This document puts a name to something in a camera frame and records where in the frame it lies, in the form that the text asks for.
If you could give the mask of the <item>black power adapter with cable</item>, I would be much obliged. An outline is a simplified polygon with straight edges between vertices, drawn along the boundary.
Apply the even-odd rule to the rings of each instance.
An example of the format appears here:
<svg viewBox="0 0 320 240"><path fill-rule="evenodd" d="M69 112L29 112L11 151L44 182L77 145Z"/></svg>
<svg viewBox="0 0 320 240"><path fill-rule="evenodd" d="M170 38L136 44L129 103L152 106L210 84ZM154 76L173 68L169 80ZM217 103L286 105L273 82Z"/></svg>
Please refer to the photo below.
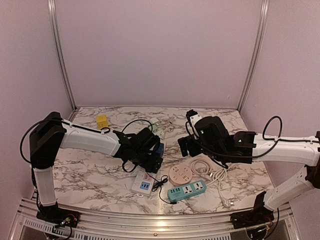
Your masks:
<svg viewBox="0 0 320 240"><path fill-rule="evenodd" d="M158 191L158 197L159 197L159 199L160 199L162 202L164 202L164 203L166 203L166 204L170 204L170 205L175 205L175 204L177 204L176 201L170 202L170 201L164 200L164 199L162 198L162 196L161 196L162 188L163 188L164 184L168 182L169 176L168 176L168 175L163 175L163 176L160 178L160 180L157 180L155 177L152 177L152 178L154 179L154 184L153 184L153 186L152 186L152 188L151 188L151 191L152 191L152 192Z"/></svg>

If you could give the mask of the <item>blue cube power socket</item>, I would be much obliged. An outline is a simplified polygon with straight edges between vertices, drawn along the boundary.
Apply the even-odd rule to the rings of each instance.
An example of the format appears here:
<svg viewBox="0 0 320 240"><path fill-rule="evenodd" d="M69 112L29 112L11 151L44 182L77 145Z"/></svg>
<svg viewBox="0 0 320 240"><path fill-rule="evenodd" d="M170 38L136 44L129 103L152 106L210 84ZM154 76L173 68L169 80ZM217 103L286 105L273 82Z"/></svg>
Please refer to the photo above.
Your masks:
<svg viewBox="0 0 320 240"><path fill-rule="evenodd" d="M160 157L162 158L163 155L164 155L164 152L165 152L165 144L164 143L160 143L158 149L155 151L155 153Z"/></svg>

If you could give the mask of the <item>white multicolour power strip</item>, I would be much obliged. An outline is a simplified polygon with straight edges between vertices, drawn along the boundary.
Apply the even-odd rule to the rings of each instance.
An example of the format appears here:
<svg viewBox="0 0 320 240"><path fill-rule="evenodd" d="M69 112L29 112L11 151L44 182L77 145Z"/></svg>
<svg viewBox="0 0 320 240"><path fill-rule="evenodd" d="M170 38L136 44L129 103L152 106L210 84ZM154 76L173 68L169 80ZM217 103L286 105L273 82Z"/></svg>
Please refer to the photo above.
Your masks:
<svg viewBox="0 0 320 240"><path fill-rule="evenodd" d="M131 191L133 193L149 197L157 177L157 173L147 173L143 169L138 170L133 181Z"/></svg>

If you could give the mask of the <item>white USB charger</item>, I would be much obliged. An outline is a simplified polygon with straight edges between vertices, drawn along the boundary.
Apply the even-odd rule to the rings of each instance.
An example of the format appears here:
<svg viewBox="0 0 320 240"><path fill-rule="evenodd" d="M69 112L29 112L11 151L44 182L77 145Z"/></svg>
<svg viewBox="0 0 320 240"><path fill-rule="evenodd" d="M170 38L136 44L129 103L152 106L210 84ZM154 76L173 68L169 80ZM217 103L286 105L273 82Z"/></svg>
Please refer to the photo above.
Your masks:
<svg viewBox="0 0 320 240"><path fill-rule="evenodd" d="M156 117L153 117L152 119L150 119L150 122L153 124L153 125L157 125L159 124L159 120L156 118Z"/></svg>

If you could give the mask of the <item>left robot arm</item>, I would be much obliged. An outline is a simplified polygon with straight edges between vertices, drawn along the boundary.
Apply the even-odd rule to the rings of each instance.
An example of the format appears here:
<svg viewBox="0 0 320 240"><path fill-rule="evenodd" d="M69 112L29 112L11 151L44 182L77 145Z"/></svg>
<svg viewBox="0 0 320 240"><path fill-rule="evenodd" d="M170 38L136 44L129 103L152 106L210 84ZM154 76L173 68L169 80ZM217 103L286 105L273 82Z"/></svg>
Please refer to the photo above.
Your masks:
<svg viewBox="0 0 320 240"><path fill-rule="evenodd" d="M102 153L124 164L133 163L148 173L156 174L163 158L157 153L161 141L148 127L138 133L118 130L97 130L74 124L53 111L41 121L33 124L22 136L21 143L28 138L29 158L34 182L44 215L53 223L63 219L63 211L56 206L53 166L60 149L78 149Z"/></svg>

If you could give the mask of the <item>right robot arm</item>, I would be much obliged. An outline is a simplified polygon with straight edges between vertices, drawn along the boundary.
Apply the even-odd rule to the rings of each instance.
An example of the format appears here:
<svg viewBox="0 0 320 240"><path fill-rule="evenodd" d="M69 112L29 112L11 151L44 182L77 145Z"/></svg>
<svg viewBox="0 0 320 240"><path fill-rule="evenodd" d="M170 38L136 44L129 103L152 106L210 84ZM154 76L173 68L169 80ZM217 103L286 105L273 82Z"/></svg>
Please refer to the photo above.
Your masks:
<svg viewBox="0 0 320 240"><path fill-rule="evenodd" d="M187 117L185 126L192 132L179 138L183 157L208 156L214 163L229 168L229 164L254 162L299 163L303 167L293 177L276 188L259 194L247 219L258 224L268 212L301 194L320 187L320 135L283 138L265 132L238 131L229 134L218 116L193 115Z"/></svg>

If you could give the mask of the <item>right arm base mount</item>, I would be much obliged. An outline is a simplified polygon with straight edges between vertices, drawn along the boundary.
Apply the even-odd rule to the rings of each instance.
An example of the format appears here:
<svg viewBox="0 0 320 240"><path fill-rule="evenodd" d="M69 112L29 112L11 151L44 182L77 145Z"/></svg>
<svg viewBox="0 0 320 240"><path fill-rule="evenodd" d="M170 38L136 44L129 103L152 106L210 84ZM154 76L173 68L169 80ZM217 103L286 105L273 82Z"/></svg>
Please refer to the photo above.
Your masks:
<svg viewBox="0 0 320 240"><path fill-rule="evenodd" d="M266 191L263 191L256 196L251 210L234 212L230 215L230 221L234 229L252 227L272 222L275 219L274 211L265 207L264 197L266 193Z"/></svg>

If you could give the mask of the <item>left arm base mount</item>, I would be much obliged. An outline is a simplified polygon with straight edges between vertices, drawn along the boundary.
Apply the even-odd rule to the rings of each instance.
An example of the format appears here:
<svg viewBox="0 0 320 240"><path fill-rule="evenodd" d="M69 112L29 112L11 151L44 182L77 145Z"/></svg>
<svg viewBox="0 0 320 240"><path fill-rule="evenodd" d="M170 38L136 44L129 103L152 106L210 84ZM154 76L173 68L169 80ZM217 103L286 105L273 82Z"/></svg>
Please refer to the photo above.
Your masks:
<svg viewBox="0 0 320 240"><path fill-rule="evenodd" d="M60 208L57 202L51 206L43 206L38 203L37 207L37 219L62 226L69 224L72 228L76 228L78 225L80 217L78 211Z"/></svg>

